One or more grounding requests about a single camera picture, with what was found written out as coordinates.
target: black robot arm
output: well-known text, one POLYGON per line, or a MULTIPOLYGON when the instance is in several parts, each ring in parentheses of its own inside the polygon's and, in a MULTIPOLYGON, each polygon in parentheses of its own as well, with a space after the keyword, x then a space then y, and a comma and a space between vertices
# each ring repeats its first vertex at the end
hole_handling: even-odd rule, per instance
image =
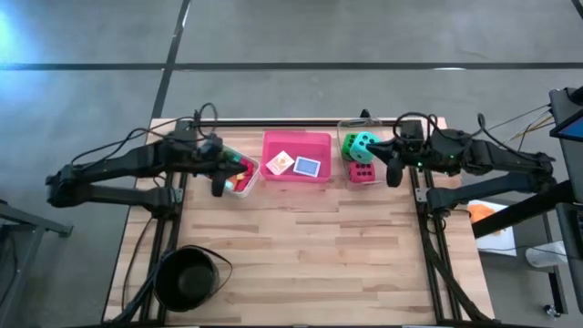
POLYGON ((464 131, 434 129, 425 140, 418 121, 405 121, 399 137, 370 144, 367 149, 387 165, 389 187, 397 187, 405 166, 416 166, 448 176, 462 170, 484 175, 492 170, 509 172, 504 177, 458 189, 433 188, 425 193, 430 211, 446 210, 459 203, 508 191, 540 192, 556 184, 551 157, 501 149, 493 142, 474 139, 464 131))
POLYGON ((47 201, 55 207, 103 202, 143 206, 153 215, 163 215, 176 203, 179 192, 173 188, 134 190, 93 185, 93 182, 120 177, 157 177, 162 172, 212 175, 211 191, 219 197, 225 180, 247 168, 223 155, 222 139, 214 134, 198 147, 195 130, 175 131, 162 140, 137 147, 126 155, 87 164, 65 165, 46 178, 47 201))

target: butcher block tabletop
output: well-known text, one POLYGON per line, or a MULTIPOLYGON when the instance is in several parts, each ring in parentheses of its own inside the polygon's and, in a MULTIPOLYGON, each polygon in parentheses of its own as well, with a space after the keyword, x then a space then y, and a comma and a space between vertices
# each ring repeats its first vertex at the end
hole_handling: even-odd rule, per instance
MULTIPOLYGON (((151 127, 168 120, 153 119, 151 127)), ((439 125, 445 127, 442 118, 439 125)), ((171 123, 156 131, 168 133, 173 129, 171 123)), ((217 128, 216 132, 226 145, 261 162, 263 133, 277 129, 329 133, 330 180, 311 184, 260 177, 249 196, 239 199, 228 194, 214 198, 209 180, 189 176, 178 245, 199 245, 219 253, 232 262, 233 273, 225 286, 199 308, 168 312, 166 324, 435 323, 409 170, 404 171, 398 188, 388 188, 384 183, 353 188, 347 185, 343 173, 337 128, 217 128)), ((393 137, 388 127, 377 128, 374 133, 383 139, 393 137)), ((148 136, 148 142, 155 140, 157 137, 148 136)), ((384 167, 377 172, 383 177, 384 167)), ((434 179, 436 187, 453 188, 461 183, 459 176, 434 174, 434 179)), ((174 180, 178 184, 178 175, 174 180)), ((156 185, 153 179, 138 179, 136 187, 147 190, 156 185)), ((149 212, 140 207, 130 209, 104 320, 121 311, 128 264, 149 218, 149 212)), ((125 304, 146 278, 155 226, 153 220, 138 248, 125 304)), ((454 276, 480 311, 493 317, 467 214, 452 212, 445 236, 454 276)), ((229 266, 213 260, 224 281, 229 266)), ((445 317, 451 318, 445 285, 439 280, 445 317)), ((152 317, 157 307, 154 299, 152 317)))

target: orange object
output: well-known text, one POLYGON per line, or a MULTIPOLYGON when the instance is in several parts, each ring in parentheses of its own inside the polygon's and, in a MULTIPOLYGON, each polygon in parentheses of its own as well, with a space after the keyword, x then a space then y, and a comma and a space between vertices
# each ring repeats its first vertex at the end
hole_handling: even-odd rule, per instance
POLYGON ((467 207, 467 210, 469 210, 470 213, 472 214, 472 216, 470 217, 470 220, 472 221, 472 223, 476 223, 476 222, 483 220, 484 218, 487 218, 488 216, 496 213, 495 210, 490 209, 489 207, 487 207, 486 205, 483 205, 483 204, 470 205, 467 207))

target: concrete floor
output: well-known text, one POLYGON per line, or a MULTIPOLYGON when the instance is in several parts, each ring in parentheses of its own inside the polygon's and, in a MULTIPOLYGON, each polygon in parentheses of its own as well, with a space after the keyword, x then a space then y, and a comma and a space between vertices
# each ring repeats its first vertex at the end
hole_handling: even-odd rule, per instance
MULTIPOLYGON (((163 63, 180 5, 181 0, 0 0, 0 63, 163 63)), ((177 61, 580 61, 582 29, 583 19, 569 0, 194 0, 177 61)), ((79 152, 146 126, 161 76, 0 71, 5 154, 0 199, 75 225, 67 240, 46 235, 20 326, 99 321, 128 208, 53 209, 45 203, 44 178, 79 152)), ((551 88, 582 83, 580 70, 175 72, 162 117, 188 115, 212 101, 224 118, 351 117, 362 108, 396 117, 417 110, 474 130, 478 112, 492 126, 546 104, 551 88)), ((529 119, 499 128, 496 135, 507 138, 529 119)), ((128 148, 142 142, 134 140, 128 148)), ((546 131, 529 136, 523 149, 556 157, 557 179, 567 178, 558 143, 546 131)), ((583 319, 566 268, 561 276, 570 314, 553 322, 540 311, 551 302, 545 274, 511 271, 487 259, 484 265, 497 319, 554 327, 583 319)))

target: pink bin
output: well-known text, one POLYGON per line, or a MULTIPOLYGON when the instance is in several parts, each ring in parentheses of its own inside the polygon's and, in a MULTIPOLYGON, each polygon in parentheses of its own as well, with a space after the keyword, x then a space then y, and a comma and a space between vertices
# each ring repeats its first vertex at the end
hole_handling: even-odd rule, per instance
POLYGON ((332 173, 332 137, 328 133, 302 131, 267 131, 263 134, 260 173, 267 180, 324 183, 332 173), (320 161, 318 178, 295 173, 293 166, 281 175, 267 169, 267 163, 284 150, 295 160, 298 156, 320 161))

